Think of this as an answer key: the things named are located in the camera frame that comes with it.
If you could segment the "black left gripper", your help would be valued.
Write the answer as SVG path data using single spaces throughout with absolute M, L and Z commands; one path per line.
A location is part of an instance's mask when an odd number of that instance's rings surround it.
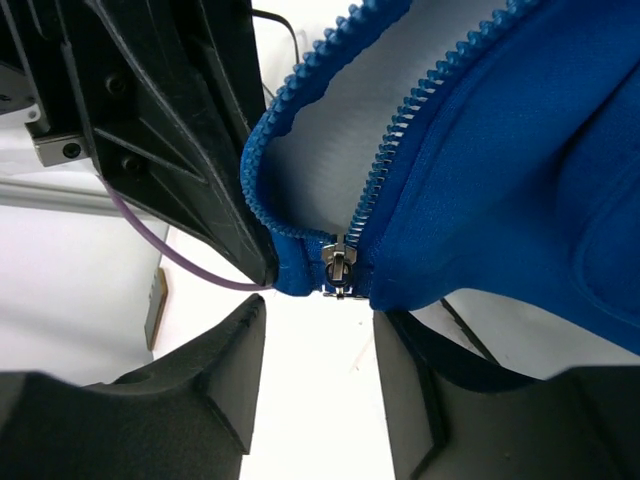
M 247 1 L 3 1 L 46 167 L 96 168 L 124 200 L 273 284 L 240 157 L 265 109 Z

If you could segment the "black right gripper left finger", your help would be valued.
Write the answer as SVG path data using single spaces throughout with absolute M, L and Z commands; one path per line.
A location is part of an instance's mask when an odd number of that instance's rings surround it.
M 266 334 L 252 295 L 110 384 L 1 377 L 5 479 L 235 479 L 251 448 Z

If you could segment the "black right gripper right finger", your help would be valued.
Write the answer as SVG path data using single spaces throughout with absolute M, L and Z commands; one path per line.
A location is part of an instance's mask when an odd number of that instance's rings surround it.
M 408 312 L 376 312 L 373 324 L 397 478 L 638 477 L 637 367 L 579 367 L 538 380 Z

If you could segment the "silver zipper slider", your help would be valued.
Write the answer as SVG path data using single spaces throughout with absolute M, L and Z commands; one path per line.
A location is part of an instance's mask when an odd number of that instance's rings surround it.
M 323 246 L 321 259 L 324 263 L 322 294 L 337 300 L 354 298 L 357 250 L 347 235 L 337 235 L 332 243 Z

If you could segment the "blue zip-up fleece jacket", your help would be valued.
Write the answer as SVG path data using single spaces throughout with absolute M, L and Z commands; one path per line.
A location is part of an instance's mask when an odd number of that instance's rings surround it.
M 637 355 L 639 5 L 353 5 L 278 89 L 240 179 L 282 293 L 322 292 L 321 249 L 346 234 L 376 310 L 481 292 L 498 328 L 523 302 L 586 331 L 510 339 L 513 357 Z

